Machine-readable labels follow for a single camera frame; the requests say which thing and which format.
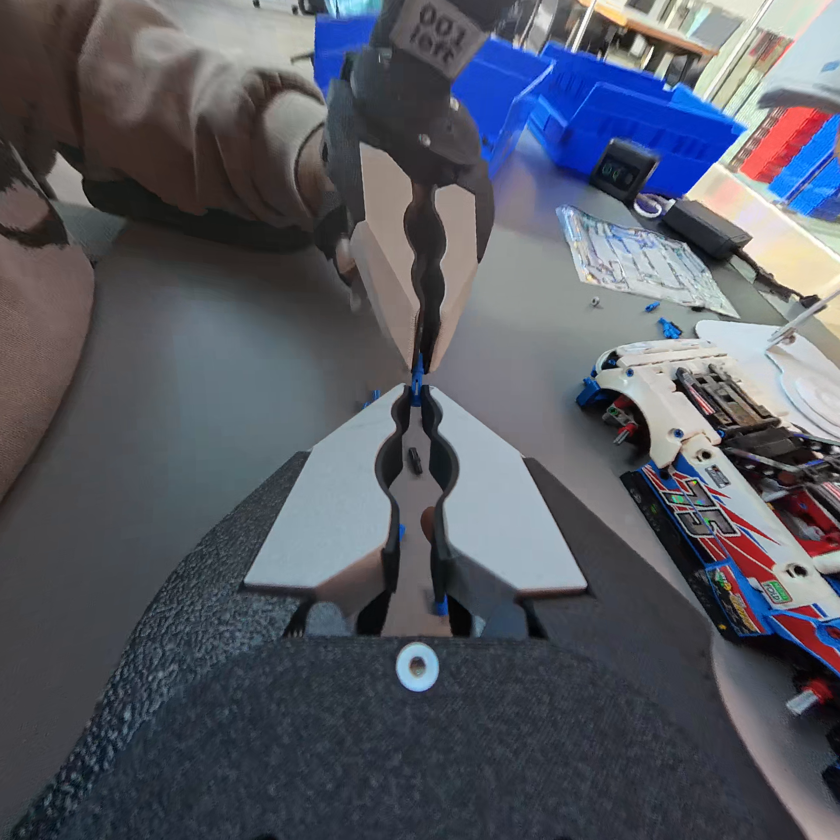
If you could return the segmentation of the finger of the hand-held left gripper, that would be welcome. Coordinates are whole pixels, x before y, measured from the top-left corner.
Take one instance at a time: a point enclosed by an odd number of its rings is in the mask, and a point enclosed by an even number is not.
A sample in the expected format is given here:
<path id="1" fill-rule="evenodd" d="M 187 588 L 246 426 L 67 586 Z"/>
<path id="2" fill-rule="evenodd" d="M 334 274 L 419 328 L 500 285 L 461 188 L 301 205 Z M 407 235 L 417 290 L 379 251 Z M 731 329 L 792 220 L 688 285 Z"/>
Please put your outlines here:
<path id="1" fill-rule="evenodd" d="M 417 288 L 417 250 L 406 225 L 425 203 L 427 186 L 367 143 L 360 144 L 360 171 L 364 218 L 353 229 L 351 254 L 383 333 L 413 371 L 424 304 Z"/>
<path id="2" fill-rule="evenodd" d="M 460 185 L 437 188 L 432 220 L 437 223 L 433 227 L 437 239 L 422 281 L 421 353 L 426 373 L 433 373 L 440 366 L 478 270 L 475 195 Z"/>

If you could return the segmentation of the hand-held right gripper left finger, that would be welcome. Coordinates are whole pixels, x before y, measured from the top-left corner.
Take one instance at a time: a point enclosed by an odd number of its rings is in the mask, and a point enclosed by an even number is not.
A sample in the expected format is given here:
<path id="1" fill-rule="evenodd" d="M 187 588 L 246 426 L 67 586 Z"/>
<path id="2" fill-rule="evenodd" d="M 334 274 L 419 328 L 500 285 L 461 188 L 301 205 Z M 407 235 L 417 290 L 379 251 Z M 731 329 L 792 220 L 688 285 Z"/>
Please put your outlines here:
<path id="1" fill-rule="evenodd" d="M 358 634 L 381 634 L 401 567 L 411 392 L 397 385 L 315 444 L 245 574 L 245 590 L 332 603 Z"/>

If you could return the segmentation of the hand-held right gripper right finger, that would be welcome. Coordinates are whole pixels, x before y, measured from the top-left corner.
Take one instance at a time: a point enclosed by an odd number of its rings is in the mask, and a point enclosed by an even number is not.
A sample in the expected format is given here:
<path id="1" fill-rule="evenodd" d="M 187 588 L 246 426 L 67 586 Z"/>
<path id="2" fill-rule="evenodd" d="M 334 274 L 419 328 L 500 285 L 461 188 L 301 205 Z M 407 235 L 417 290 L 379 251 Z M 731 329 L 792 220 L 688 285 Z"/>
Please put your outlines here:
<path id="1" fill-rule="evenodd" d="M 423 386 L 428 470 L 440 491 L 433 590 L 452 634 L 500 608 L 586 593 L 587 580 L 525 457 L 433 385 Z"/>

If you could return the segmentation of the person's left forearm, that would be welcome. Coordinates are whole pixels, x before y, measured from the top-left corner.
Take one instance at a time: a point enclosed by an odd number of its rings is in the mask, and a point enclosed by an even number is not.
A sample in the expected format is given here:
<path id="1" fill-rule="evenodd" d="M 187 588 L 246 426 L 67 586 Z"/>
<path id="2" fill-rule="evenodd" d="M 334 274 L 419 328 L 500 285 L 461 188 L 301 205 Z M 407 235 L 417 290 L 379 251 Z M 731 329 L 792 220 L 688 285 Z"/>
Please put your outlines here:
<path id="1" fill-rule="evenodd" d="M 129 179 L 187 214 L 310 231 L 302 145 L 319 89 L 229 58 L 153 2 L 2 2 L 2 140 L 39 178 L 59 147 L 93 181 Z"/>

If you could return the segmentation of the grey desk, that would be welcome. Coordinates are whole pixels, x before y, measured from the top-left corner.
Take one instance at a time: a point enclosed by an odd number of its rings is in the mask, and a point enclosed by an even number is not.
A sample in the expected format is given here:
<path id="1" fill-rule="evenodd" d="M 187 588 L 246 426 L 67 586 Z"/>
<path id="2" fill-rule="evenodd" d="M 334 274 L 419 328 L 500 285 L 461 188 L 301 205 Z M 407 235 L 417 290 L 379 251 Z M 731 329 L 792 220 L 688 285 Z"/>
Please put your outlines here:
<path id="1" fill-rule="evenodd" d="M 603 348 L 653 338 L 593 309 L 555 208 L 630 225 L 530 140 L 434 383 L 547 471 L 593 595 L 534 606 L 542 638 L 281 637 L 241 590 L 302 457 L 403 369 L 319 253 L 250 255 L 127 227 L 97 268 L 68 398 L 2 505 L 2 837 L 68 758 L 123 649 L 171 694 L 61 838 L 838 838 L 825 721 L 787 669 L 714 633 L 574 406 Z"/>

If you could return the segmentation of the person's left hand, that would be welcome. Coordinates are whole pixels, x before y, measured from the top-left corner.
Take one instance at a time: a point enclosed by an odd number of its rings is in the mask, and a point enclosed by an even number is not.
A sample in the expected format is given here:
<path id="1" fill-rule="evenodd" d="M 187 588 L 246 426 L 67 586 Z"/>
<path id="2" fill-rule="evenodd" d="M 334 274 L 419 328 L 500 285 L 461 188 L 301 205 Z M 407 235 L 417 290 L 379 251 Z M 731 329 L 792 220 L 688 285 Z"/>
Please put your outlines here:
<path id="1" fill-rule="evenodd" d="M 350 246 L 349 218 L 343 199 L 329 178 L 326 154 L 323 127 L 319 127 L 301 147 L 296 162 L 297 186 L 312 217 L 315 244 L 333 263 L 349 290 L 350 310 L 358 313 L 362 305 L 361 280 Z"/>

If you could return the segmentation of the blue open-front storage bin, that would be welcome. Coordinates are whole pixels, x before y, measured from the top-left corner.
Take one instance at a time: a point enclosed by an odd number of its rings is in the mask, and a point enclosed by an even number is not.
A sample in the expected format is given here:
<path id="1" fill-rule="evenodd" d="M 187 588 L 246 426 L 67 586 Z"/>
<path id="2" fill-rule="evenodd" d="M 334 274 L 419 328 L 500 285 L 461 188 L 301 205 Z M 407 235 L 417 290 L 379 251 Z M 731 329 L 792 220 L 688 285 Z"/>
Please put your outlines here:
<path id="1" fill-rule="evenodd" d="M 312 64 L 323 94 L 340 75 L 344 55 L 367 43 L 374 22 L 370 15 L 316 17 Z M 452 92 L 476 122 L 491 179 L 515 150 L 532 109 L 548 88 L 554 65 L 550 58 L 491 36 L 455 80 Z"/>

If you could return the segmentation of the sticker sheet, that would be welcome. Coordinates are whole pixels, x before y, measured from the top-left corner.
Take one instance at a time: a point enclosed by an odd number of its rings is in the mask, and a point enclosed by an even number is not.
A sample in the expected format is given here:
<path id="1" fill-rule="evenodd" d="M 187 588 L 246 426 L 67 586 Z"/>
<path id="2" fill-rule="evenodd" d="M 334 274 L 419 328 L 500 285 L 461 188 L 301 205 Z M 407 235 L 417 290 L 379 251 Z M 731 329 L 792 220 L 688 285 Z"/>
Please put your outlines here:
<path id="1" fill-rule="evenodd" d="M 608 223 L 569 204 L 555 213 L 584 284 L 740 319 L 688 245 L 645 228 Z"/>

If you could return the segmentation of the black power bank with display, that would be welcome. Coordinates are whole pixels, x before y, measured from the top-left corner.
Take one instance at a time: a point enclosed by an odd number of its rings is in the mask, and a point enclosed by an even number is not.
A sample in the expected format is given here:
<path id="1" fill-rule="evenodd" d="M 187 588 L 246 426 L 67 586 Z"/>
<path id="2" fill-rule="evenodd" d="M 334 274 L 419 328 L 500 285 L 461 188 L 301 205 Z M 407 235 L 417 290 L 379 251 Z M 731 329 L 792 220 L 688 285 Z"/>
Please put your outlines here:
<path id="1" fill-rule="evenodd" d="M 625 206 L 634 204 L 660 155 L 630 140 L 613 138 L 589 175 L 589 184 Z"/>

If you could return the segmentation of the toy brick race car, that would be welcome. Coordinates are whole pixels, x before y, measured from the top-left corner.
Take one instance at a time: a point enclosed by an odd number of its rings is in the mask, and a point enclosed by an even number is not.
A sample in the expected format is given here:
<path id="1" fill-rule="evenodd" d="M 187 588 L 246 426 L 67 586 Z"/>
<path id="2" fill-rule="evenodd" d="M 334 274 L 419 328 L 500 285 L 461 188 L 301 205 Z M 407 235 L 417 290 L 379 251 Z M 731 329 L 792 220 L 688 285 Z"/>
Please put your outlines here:
<path id="1" fill-rule="evenodd" d="M 702 339 L 604 352 L 576 397 L 645 457 L 621 481 L 733 644 L 794 667 L 791 712 L 838 708 L 838 442 L 774 414 Z"/>

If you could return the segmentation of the large blue storage bin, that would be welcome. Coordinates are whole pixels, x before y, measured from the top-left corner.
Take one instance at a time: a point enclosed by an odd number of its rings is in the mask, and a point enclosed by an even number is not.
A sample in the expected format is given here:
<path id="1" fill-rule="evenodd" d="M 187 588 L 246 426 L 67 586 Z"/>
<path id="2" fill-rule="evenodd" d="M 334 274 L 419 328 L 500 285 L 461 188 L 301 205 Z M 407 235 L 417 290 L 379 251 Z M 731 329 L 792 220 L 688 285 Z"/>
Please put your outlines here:
<path id="1" fill-rule="evenodd" d="M 589 175 L 611 140 L 633 142 L 659 158 L 647 190 L 681 197 L 746 130 L 682 84 L 554 42 L 541 57 L 553 68 L 528 128 L 559 167 Z"/>

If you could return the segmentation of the black power adapter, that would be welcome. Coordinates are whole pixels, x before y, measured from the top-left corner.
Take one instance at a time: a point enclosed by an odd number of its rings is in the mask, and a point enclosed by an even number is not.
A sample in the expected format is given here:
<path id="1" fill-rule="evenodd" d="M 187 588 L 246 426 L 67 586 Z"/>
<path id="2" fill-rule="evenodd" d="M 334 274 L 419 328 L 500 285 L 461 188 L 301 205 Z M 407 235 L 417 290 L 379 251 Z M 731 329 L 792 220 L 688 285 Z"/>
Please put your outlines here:
<path id="1" fill-rule="evenodd" d="M 661 222 L 690 247 L 716 260 L 740 254 L 753 240 L 750 233 L 695 199 L 674 201 Z"/>

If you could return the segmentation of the wooden table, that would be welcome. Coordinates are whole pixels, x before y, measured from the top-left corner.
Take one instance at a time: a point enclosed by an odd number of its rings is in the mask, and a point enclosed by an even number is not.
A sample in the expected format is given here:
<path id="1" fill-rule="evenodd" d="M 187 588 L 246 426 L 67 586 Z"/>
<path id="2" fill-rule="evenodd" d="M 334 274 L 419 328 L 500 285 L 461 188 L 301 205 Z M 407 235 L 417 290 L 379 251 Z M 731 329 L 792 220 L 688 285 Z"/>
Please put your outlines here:
<path id="1" fill-rule="evenodd" d="M 606 1 L 574 1 L 574 5 L 584 9 L 584 16 L 578 24 L 572 42 L 577 44 L 593 18 L 600 18 L 608 25 L 624 32 L 634 32 L 642 36 L 653 47 L 662 49 L 673 56 L 689 56 L 695 62 L 708 62 L 721 52 L 721 47 L 707 45 L 689 37 L 677 29 L 666 27 L 649 16 L 626 10 Z"/>

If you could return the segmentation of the person's beige sweatshirt torso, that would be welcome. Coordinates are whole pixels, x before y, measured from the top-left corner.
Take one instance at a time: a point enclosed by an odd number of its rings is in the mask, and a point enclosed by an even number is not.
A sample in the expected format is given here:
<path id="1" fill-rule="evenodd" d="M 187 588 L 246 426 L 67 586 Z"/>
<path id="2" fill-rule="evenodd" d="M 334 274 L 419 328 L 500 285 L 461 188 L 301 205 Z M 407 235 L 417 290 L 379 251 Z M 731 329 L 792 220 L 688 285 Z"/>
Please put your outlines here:
<path id="1" fill-rule="evenodd" d="M 16 150 L 1 143 L 1 497 L 49 430 L 91 320 L 93 268 Z"/>

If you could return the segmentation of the stack of red blue bins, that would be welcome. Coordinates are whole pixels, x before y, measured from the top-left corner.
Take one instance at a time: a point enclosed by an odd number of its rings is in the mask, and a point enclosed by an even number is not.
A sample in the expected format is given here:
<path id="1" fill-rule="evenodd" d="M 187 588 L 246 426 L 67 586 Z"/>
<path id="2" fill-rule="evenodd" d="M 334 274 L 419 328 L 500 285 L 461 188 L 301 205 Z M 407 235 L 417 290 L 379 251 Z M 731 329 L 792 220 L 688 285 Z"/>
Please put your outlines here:
<path id="1" fill-rule="evenodd" d="M 746 179 L 765 185 L 771 199 L 792 211 L 838 222 L 839 115 L 813 108 L 776 108 L 731 162 Z"/>

